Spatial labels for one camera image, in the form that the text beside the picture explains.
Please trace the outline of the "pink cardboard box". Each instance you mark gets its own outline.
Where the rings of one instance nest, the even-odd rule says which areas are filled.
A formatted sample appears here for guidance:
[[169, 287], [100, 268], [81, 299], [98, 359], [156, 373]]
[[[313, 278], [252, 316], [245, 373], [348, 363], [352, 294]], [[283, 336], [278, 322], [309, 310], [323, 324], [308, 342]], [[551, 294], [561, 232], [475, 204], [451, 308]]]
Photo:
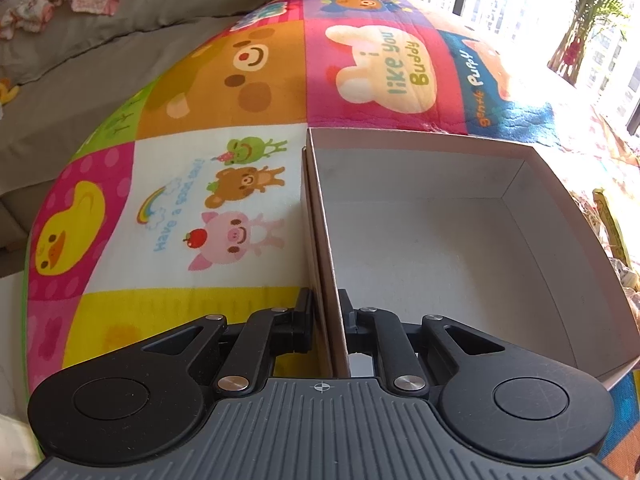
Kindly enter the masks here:
[[531, 146], [312, 128], [303, 189], [334, 374], [349, 373], [340, 292], [405, 322], [453, 318], [607, 387], [638, 363], [638, 328], [608, 256]]

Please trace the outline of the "colourful cartoon play mat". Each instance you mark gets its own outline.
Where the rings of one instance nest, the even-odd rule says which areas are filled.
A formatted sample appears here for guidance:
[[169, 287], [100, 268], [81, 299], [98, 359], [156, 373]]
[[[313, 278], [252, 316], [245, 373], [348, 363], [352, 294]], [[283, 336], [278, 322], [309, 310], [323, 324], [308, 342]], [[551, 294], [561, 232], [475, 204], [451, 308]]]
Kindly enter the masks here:
[[[613, 387], [427, 314], [428, 393], [326, 358], [303, 150], [312, 128], [529, 145], [596, 234], [639, 333], [639, 148], [567, 82], [420, 0], [274, 0], [89, 136], [37, 214], [24, 281], [37, 479], [634, 479], [639, 360]], [[603, 188], [631, 258], [613, 257]], [[224, 330], [314, 293], [304, 354], [215, 389]]]

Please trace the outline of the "green yellow snack packet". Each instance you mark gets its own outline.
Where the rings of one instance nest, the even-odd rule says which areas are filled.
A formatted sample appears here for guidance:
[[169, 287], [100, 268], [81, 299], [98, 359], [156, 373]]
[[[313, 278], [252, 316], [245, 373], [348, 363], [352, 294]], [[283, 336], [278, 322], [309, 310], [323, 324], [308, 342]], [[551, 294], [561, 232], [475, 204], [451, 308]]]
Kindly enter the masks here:
[[608, 199], [603, 188], [595, 188], [592, 191], [593, 201], [596, 204], [598, 215], [603, 223], [608, 236], [608, 246], [612, 255], [620, 260], [625, 266], [631, 266], [631, 258], [628, 254], [627, 246], [624, 242], [622, 229], [612, 214]]

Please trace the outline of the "grey bed sheet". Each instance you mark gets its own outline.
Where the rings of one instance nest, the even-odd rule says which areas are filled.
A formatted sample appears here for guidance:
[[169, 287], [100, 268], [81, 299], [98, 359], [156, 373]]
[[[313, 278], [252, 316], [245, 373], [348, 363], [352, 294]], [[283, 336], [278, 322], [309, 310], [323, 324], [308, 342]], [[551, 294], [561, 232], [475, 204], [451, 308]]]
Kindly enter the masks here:
[[237, 20], [208, 16], [132, 32], [25, 84], [1, 119], [1, 245], [26, 240], [52, 182], [101, 122]]

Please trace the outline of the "grey long pillow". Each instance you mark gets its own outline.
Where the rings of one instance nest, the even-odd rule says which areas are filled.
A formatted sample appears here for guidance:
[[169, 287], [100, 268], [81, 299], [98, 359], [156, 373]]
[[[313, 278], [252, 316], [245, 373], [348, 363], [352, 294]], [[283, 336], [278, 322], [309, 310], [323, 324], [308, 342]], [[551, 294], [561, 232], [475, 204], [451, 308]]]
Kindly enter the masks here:
[[31, 84], [89, 52], [160, 43], [172, 60], [269, 0], [1, 0], [1, 76]]

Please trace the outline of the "yellow orange baby toy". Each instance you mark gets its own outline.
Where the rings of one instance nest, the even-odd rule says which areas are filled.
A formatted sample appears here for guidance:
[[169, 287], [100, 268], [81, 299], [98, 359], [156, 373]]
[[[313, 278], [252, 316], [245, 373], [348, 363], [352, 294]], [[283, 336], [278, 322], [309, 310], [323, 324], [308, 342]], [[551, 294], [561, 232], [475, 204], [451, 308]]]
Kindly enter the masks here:
[[0, 104], [6, 105], [13, 101], [20, 92], [17, 84], [12, 84], [9, 78], [0, 79]]

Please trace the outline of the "potted green plant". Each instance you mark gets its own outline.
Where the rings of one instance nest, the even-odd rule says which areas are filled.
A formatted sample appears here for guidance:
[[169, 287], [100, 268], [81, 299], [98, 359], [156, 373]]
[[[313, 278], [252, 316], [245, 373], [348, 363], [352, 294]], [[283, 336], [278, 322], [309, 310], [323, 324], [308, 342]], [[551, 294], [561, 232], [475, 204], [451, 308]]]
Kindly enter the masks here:
[[550, 58], [548, 69], [574, 86], [591, 34], [616, 18], [626, 18], [623, 0], [575, 0], [570, 26]]

